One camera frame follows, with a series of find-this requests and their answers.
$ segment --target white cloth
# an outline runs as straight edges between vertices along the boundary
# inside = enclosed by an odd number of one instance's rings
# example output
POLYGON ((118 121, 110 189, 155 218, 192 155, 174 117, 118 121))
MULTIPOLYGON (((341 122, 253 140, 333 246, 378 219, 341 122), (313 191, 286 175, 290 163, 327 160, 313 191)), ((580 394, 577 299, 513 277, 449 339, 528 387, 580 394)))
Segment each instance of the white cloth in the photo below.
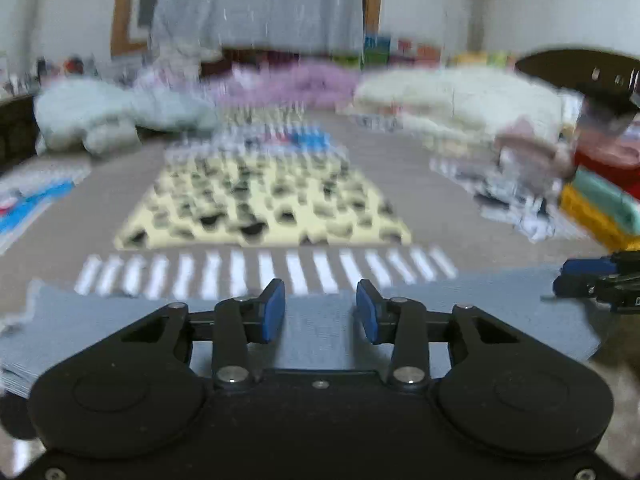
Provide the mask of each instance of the white cloth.
POLYGON ((551 142, 562 127, 562 99, 551 87, 484 66, 383 72, 364 79, 354 104, 398 107, 406 128, 469 142, 491 143, 522 118, 551 142))
POLYGON ((213 130, 216 110, 165 88, 124 89, 90 78, 54 82, 34 103, 37 152, 84 145, 103 156, 140 145, 136 126, 153 130, 213 130))
POLYGON ((293 51, 362 49, 362 0, 158 0, 153 42, 293 51))

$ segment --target yellow object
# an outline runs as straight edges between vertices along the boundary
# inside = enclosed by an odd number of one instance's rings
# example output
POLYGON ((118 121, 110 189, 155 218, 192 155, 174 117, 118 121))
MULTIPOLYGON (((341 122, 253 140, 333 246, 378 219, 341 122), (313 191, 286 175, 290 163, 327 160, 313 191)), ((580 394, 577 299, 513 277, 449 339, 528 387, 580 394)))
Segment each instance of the yellow object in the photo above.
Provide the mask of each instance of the yellow object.
POLYGON ((564 186, 560 207, 578 224, 588 229, 610 251, 640 250, 640 236, 623 233, 615 221, 600 212, 573 186, 564 186))
POLYGON ((380 192, 335 155, 191 159, 159 175, 118 249, 410 244, 380 192))

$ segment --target cream-colored plush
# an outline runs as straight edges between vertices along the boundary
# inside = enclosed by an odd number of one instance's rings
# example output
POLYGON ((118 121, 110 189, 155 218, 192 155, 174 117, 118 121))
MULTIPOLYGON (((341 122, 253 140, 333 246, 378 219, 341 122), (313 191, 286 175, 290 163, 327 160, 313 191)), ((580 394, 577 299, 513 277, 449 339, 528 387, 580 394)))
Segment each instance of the cream-colored plush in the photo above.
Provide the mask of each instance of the cream-colored plush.
POLYGON ((491 144, 520 119, 551 142, 562 128, 562 99, 551 87, 485 66, 383 72, 364 79, 354 104, 398 108, 407 128, 471 144, 491 144))

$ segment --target white stripe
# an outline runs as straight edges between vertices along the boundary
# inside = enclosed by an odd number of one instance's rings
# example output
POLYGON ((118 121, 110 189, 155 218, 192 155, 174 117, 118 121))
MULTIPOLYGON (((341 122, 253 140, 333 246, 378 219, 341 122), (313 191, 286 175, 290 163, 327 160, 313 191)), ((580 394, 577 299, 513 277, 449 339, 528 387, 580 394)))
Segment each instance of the white stripe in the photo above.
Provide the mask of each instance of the white stripe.
POLYGON ((76 286, 74 287, 74 290, 78 294, 86 296, 91 292, 91 286, 94 284, 95 277, 98 275, 101 266, 102 260, 100 256, 93 254, 87 258, 84 262, 84 267, 80 271, 80 276, 78 276, 76 286))
POLYGON ((156 256, 151 263, 149 282, 146 286, 145 296, 148 300, 159 300, 164 290, 166 272, 169 269, 169 260, 164 254, 156 256))
POLYGON ((413 285, 416 282, 415 274, 406 264, 406 261, 402 259, 402 256, 400 256, 400 251, 398 251, 398 249, 391 249, 386 254, 386 257, 391 262, 391 265, 393 265, 400 273, 400 276, 402 276, 402 279, 405 283, 413 285))
POLYGON ((393 285, 393 280, 391 279, 391 274, 386 269, 385 264, 382 262, 382 258, 380 258, 377 251, 369 250, 365 253, 365 259, 371 267, 371 272, 376 277, 376 281, 378 282, 378 286, 391 286, 393 285))
POLYGON ((244 296, 247 293, 244 254, 240 251, 231 251, 231 286, 229 290, 232 298, 244 296))
POLYGON ((329 266, 329 260, 326 257, 326 253, 324 251, 315 251, 314 263, 318 270, 318 278, 320 278, 322 290, 327 294, 335 294, 338 292, 340 288, 338 287, 334 275, 331 272, 331 267, 329 266))
POLYGON ((358 282, 362 279, 362 274, 356 264, 353 253, 348 249, 341 250, 340 261, 342 262, 342 267, 344 268, 351 287, 353 290, 356 290, 358 288, 358 282))
POLYGON ((178 276, 174 283, 174 298, 178 301, 189 299, 189 284, 193 278, 196 264, 190 254, 181 254, 178 263, 178 276))
POLYGON ((14 440, 14 475, 19 475, 31 462, 31 443, 27 440, 14 440))
POLYGON ((424 276, 424 279, 428 282, 434 282, 437 278, 435 270, 431 269, 427 255, 422 252, 420 247, 412 247, 409 251, 411 257, 414 259, 415 265, 420 270, 420 273, 424 276))
POLYGON ((122 291, 130 296, 137 296, 140 293, 142 282, 142 270, 145 268, 146 260, 137 254, 127 262, 124 268, 124 279, 122 280, 122 291))
POLYGON ((20 222, 15 228, 7 233, 7 235, 0 243, 0 256, 2 256, 5 252, 9 250, 9 248, 15 243, 15 241, 20 238, 29 227, 38 219, 43 213, 49 209, 53 205, 53 200, 43 200, 40 204, 38 204, 33 211, 31 211, 30 215, 27 216, 22 222, 20 222))
POLYGON ((291 286, 296 296, 308 296, 309 289, 306 286, 305 271, 302 270, 300 257, 294 251, 287 253, 287 267, 291 276, 291 286))
POLYGON ((265 288, 276 277, 276 272, 273 270, 273 260, 267 251, 258 253, 258 265, 260 267, 260 286, 265 288))
POLYGON ((218 252, 207 253, 207 263, 202 271, 202 286, 200 297, 203 300, 216 300, 218 298, 218 273, 222 259, 218 252))
POLYGON ((431 251, 429 251, 429 256, 433 258, 433 261, 438 264, 447 278, 453 280, 458 277, 458 270, 456 269, 456 266, 451 260, 449 260, 449 257, 442 251, 441 248, 431 248, 431 251))
POLYGON ((118 277, 118 271, 122 266, 123 261, 119 256, 109 256, 107 263, 104 264, 102 274, 98 279, 98 284, 95 286, 95 291, 100 296, 108 296, 113 290, 113 284, 118 277))

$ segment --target black and white striped pattern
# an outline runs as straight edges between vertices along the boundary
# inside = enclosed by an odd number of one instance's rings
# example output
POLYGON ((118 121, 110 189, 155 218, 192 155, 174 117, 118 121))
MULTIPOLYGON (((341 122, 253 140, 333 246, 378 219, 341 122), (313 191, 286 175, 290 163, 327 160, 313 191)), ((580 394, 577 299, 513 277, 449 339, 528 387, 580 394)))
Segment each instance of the black and white striped pattern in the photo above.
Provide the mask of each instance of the black and white striped pattern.
POLYGON ((76 281, 78 294, 126 294, 161 298, 218 300, 256 293, 274 277, 294 296, 355 290, 370 279, 381 289, 401 283, 453 279, 458 270, 438 247, 299 248, 240 250, 219 248, 126 256, 92 254, 76 281))

